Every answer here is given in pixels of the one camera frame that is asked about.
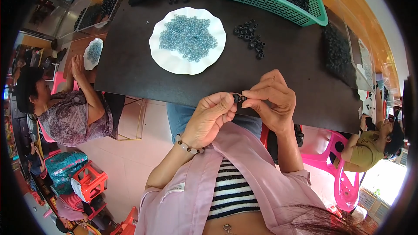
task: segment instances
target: beaded bracelet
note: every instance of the beaded bracelet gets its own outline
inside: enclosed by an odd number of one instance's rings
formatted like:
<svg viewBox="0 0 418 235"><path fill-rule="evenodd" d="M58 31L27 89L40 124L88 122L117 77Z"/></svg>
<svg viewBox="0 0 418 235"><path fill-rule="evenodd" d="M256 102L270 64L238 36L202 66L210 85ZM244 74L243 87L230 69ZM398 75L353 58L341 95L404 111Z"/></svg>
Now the beaded bracelet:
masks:
<svg viewBox="0 0 418 235"><path fill-rule="evenodd" d="M175 136L175 141L180 144L180 147L183 150L189 151L192 154L202 154L204 152L203 148L199 148L199 149L195 149L195 148L190 148L187 146L187 144L183 143L180 137L180 133L177 133L177 135Z"/></svg>

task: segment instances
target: pink shirt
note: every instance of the pink shirt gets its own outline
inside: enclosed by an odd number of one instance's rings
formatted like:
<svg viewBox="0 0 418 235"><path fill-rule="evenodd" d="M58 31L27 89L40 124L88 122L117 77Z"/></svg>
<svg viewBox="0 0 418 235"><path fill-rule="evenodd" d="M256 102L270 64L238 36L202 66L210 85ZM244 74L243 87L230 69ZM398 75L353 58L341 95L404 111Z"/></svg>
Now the pink shirt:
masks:
<svg viewBox="0 0 418 235"><path fill-rule="evenodd" d="M164 189L145 190L135 235L200 235L214 195L222 159L237 167L254 192L266 227L274 234L300 234L286 225L306 210L286 205L325 208L311 189L310 173L300 170L280 173L270 154L248 130L229 122L203 154L180 167Z"/></svg>
<svg viewBox="0 0 418 235"><path fill-rule="evenodd" d="M84 219L83 216L83 203L80 202L77 204L77 208L81 211L74 210L70 205L68 205L65 201L61 199L59 196L56 200L56 210L58 211L59 217L64 217L67 220L82 220Z"/></svg>

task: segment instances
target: dark table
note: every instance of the dark table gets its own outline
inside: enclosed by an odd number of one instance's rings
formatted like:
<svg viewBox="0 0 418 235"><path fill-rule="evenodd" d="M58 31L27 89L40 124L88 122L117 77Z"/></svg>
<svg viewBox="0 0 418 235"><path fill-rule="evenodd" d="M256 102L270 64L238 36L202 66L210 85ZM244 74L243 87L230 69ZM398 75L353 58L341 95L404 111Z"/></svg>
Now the dark table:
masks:
<svg viewBox="0 0 418 235"><path fill-rule="evenodd" d="M149 38L154 25L167 13L182 7L204 8L221 19L227 33L220 58L198 75L165 71L152 59ZM266 43L262 60L232 34L233 28L251 18ZM168 0L147 0L131 7L124 0L110 25L97 69L95 90L196 106L215 92L241 92L260 77L279 69L296 93L294 123L358 133L356 91L329 75L320 49L321 27L300 27L278 15L231 0L190 0L169 5ZM238 113L258 116L251 108Z"/></svg>

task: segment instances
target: white jade bead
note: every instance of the white jade bead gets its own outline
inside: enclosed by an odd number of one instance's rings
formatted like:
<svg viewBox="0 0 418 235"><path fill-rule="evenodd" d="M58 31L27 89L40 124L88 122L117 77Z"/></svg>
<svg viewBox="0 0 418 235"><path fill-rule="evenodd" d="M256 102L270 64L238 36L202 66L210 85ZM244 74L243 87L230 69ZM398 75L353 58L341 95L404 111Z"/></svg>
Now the white jade bead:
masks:
<svg viewBox="0 0 418 235"><path fill-rule="evenodd" d="M183 150L187 150L187 148L188 148L187 144L185 144L185 143L180 144L180 147L181 147Z"/></svg>

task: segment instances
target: white plate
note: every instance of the white plate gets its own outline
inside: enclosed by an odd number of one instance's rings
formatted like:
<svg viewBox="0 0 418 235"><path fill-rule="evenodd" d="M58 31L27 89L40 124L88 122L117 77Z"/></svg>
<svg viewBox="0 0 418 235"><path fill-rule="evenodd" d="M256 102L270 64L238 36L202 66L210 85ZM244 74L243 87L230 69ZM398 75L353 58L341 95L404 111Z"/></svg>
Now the white plate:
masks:
<svg viewBox="0 0 418 235"><path fill-rule="evenodd" d="M89 51L90 47L92 44L99 42L100 43L100 53L102 53L103 50L103 40L100 38L95 38L93 41L90 42L89 46L86 48L86 50L84 51L84 69L85 70L92 70L98 63L100 60L100 55L99 55L99 59L97 59L97 62L92 63L90 59L87 59L87 52Z"/></svg>
<svg viewBox="0 0 418 235"><path fill-rule="evenodd" d="M174 19L174 15L185 15L187 17L197 16L199 19L209 19L210 25L208 27L209 33L215 37L218 46L210 49L209 54L200 59L199 62L189 62L179 54L177 50L170 51L167 49L160 49L160 33L166 29L165 23ZM184 7L168 13L163 20L155 24L153 34L150 37L151 56L154 61L163 69L174 74L189 74L197 75L203 72L208 66L218 60L225 47L227 34L225 33L222 22L219 18L214 17L206 9L194 9L191 7Z"/></svg>

